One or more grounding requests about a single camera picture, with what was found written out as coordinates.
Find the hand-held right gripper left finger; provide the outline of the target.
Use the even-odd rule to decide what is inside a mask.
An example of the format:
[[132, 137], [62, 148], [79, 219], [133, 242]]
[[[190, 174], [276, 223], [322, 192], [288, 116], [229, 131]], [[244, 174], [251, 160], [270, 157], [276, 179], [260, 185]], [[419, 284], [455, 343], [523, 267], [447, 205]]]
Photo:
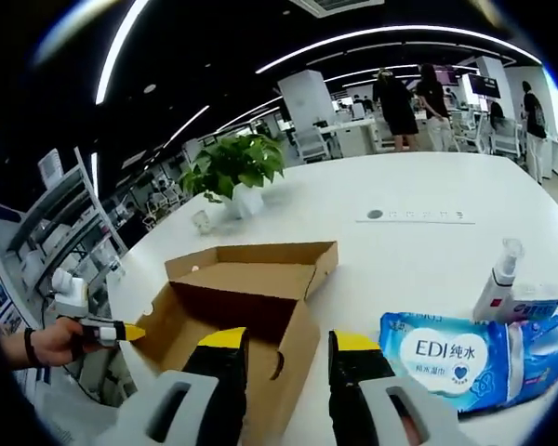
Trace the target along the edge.
[[118, 410], [97, 445], [236, 445], [246, 415], [249, 333], [205, 336], [180, 371], [161, 373]]

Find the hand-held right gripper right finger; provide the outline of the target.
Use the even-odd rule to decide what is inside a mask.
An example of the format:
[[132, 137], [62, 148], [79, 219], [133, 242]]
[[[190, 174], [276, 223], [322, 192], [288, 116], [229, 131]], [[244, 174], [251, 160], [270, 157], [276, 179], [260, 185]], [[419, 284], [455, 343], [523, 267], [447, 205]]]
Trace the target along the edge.
[[367, 336], [328, 335], [329, 415], [338, 445], [473, 445], [452, 405], [397, 376]]

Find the person's left hand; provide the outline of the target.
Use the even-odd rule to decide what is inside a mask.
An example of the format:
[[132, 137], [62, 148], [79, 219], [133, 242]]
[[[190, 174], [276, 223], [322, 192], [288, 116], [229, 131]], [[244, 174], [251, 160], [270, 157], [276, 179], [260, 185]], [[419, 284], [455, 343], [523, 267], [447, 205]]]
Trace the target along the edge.
[[83, 337], [83, 327], [78, 321], [58, 318], [42, 330], [33, 331], [26, 337], [26, 346], [33, 353], [36, 364], [63, 366], [79, 359], [83, 354], [101, 349], [101, 345], [88, 342]]

